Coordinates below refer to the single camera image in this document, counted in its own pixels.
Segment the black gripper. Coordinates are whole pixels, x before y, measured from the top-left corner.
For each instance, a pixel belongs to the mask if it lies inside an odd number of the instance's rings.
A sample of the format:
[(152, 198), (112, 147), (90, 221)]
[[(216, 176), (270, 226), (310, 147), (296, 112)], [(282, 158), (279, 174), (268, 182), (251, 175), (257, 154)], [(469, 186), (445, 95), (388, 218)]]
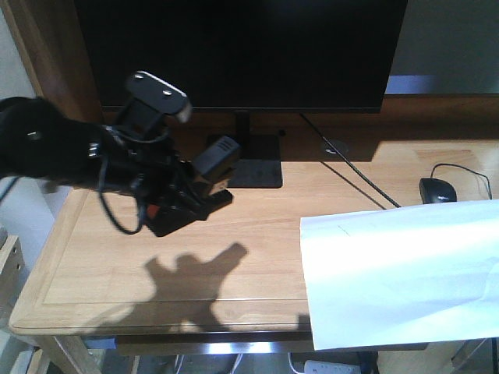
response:
[(177, 206), (194, 200), (193, 169), (200, 181), (229, 180), (240, 145), (222, 136), (189, 162), (181, 161), (165, 125), (165, 116), (190, 114), (184, 98), (178, 107), (167, 100), (151, 104), (131, 97), (101, 131), (101, 192), (133, 197), (139, 206)]

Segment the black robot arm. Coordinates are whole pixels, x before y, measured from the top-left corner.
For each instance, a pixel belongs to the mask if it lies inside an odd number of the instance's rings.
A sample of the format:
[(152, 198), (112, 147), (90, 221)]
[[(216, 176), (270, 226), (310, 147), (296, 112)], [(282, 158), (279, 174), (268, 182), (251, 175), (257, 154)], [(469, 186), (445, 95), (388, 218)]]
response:
[(217, 210), (232, 203), (225, 182), (239, 158), (228, 137), (182, 161), (168, 135), (129, 138), (117, 128), (64, 117), (43, 98), (1, 102), (1, 175), (136, 197), (161, 208)]

